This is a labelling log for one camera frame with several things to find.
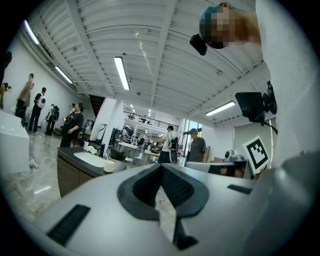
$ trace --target sink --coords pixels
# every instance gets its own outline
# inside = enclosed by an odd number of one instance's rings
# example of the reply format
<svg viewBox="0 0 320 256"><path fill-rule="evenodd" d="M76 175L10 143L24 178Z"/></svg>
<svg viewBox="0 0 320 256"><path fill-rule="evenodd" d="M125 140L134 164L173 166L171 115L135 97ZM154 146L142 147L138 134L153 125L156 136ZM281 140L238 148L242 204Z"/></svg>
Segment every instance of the sink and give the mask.
<svg viewBox="0 0 320 256"><path fill-rule="evenodd" d="M106 159L87 152L74 153L74 156L95 167L105 167Z"/></svg>

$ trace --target gray shirt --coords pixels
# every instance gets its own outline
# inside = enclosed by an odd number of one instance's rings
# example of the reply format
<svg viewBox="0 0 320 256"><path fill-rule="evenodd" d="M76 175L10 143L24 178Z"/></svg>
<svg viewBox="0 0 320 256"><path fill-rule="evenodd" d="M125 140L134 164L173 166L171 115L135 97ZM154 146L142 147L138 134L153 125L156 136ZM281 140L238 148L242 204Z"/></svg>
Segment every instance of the gray shirt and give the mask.
<svg viewBox="0 0 320 256"><path fill-rule="evenodd" d="M206 151L206 141L201 137L194 139L191 143L189 162L202 162Z"/></svg>

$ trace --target cup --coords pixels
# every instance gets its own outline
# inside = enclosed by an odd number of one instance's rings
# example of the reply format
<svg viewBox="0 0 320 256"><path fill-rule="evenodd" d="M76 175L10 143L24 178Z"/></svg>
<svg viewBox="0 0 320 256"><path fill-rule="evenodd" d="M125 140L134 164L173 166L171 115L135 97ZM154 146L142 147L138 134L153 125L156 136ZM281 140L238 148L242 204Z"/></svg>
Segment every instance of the cup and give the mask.
<svg viewBox="0 0 320 256"><path fill-rule="evenodd" d="M107 173L112 173L113 170L116 168L116 166L117 166L117 164L115 162L107 160L107 161L105 161L103 169Z"/></svg>

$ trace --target cap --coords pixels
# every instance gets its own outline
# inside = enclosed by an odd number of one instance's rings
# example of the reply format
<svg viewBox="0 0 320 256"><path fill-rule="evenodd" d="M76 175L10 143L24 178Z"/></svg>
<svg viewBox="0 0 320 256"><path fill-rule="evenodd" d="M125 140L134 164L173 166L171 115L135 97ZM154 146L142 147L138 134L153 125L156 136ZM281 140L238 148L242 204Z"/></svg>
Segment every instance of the cap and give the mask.
<svg viewBox="0 0 320 256"><path fill-rule="evenodd" d="M219 4L207 6L201 13L199 21L199 35L205 43L214 49L223 49L226 47L224 42L211 42L211 14L216 14L219 10Z"/></svg>

